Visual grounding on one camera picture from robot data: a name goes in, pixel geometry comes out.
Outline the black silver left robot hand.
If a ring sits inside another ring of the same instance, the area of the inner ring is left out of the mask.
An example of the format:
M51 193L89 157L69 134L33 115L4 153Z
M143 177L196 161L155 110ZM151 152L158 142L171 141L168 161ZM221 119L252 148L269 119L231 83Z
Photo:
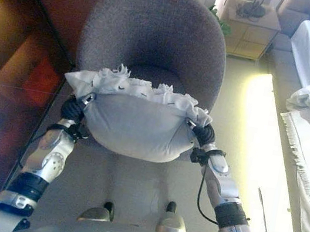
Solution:
M84 97L76 97L74 94L70 95L61 107L61 118L72 120L76 124L80 123L84 118L84 110L87 105L96 99L95 93L84 95Z

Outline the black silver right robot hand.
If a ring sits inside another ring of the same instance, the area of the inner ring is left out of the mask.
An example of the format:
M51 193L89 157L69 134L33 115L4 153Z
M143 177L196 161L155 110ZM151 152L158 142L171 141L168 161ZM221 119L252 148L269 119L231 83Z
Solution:
M190 119L187 119L186 123L195 134L200 146L204 146L205 144L210 144L215 141L215 133L211 124L200 127Z

